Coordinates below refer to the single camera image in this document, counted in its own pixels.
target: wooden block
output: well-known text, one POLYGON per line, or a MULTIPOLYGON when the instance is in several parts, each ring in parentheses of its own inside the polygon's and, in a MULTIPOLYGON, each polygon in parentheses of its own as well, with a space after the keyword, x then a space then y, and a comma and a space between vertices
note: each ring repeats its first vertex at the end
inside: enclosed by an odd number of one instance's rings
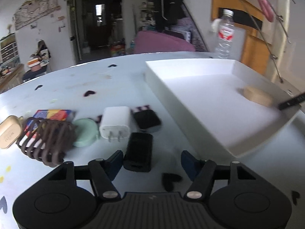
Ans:
POLYGON ((270 107, 273 103, 273 97, 271 95, 251 86, 244 88, 244 97, 265 107, 270 107))

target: white bottle cap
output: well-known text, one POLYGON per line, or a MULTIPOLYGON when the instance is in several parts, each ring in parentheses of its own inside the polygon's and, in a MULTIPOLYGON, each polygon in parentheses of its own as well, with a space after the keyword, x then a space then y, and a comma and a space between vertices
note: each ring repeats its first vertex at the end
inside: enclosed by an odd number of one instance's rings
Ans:
POLYGON ((234 12, 231 11, 231 10, 228 10, 228 9, 224 9, 224 15, 230 15, 230 16, 233 16, 234 15, 234 12))

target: pink hanging object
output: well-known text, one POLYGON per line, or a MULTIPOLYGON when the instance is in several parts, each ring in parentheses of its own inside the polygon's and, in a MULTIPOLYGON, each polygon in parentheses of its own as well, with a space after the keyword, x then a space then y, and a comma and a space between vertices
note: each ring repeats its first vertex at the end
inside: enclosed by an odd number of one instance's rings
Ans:
POLYGON ((269 22, 273 22, 274 21, 274 13, 273 10, 271 8, 271 5, 269 4, 269 2, 267 0, 257 0, 260 8, 263 12, 263 14, 265 15, 266 19, 269 22))

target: bottle label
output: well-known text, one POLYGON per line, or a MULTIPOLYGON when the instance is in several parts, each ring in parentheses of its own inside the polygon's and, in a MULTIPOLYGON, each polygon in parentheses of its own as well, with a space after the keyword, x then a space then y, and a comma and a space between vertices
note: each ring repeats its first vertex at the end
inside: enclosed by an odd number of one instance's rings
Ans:
POLYGON ((220 26, 219 27, 219 33, 218 37, 223 40, 227 41, 232 41, 233 39, 233 34, 234 34, 234 29, 225 27, 225 26, 220 26))

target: floor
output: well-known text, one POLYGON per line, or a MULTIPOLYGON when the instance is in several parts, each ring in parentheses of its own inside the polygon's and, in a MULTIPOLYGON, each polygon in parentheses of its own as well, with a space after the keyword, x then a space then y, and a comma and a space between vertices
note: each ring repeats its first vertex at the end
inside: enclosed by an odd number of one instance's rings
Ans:
POLYGON ((100 59, 107 59, 111 57, 110 47, 102 47, 96 50, 91 50, 90 53, 82 54, 82 60, 78 64, 92 62, 100 59))

